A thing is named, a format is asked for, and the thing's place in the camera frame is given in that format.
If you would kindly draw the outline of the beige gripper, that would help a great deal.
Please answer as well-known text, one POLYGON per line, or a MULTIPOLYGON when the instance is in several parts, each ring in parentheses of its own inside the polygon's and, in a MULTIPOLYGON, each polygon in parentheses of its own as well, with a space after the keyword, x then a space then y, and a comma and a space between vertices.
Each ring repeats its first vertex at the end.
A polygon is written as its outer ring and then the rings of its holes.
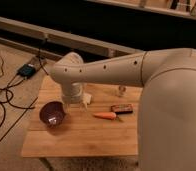
POLYGON ((66 104, 80 103, 83 99, 83 84, 73 83, 61 86, 62 101, 66 104))

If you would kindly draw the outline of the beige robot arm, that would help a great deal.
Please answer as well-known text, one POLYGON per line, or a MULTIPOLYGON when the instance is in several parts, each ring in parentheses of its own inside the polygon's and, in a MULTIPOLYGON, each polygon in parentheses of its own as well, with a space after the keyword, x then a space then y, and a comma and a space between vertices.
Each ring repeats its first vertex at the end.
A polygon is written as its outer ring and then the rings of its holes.
POLYGON ((51 78, 68 104, 81 100, 85 83, 140 87, 140 171, 196 171, 196 49, 144 51, 91 63, 71 52, 53 65, 51 78))

